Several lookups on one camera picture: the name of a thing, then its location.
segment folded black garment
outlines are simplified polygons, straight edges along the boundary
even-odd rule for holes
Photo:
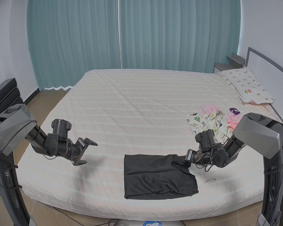
[[[174,199],[198,193],[190,163],[178,155],[125,155],[126,199]]]

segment white headboard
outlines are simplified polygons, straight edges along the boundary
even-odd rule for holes
[[[273,60],[248,48],[246,67],[254,74],[256,79],[263,84],[275,101],[271,104],[277,115],[283,118],[283,68]]]

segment pillow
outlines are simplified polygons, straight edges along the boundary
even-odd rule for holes
[[[245,103],[273,103],[274,98],[248,68],[231,69],[218,72]]]

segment white label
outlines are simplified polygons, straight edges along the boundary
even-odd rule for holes
[[[85,146],[85,143],[81,140],[81,139],[79,139],[79,142],[81,143],[81,145],[84,147]]]
[[[193,153],[193,150],[190,150],[190,152],[189,152],[189,155],[188,155],[188,161],[190,161],[190,159],[191,159],[191,156],[192,156],[192,153]]]

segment blue circular sticker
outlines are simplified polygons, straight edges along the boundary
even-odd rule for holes
[[[142,226],[162,226],[160,221],[146,221]]]

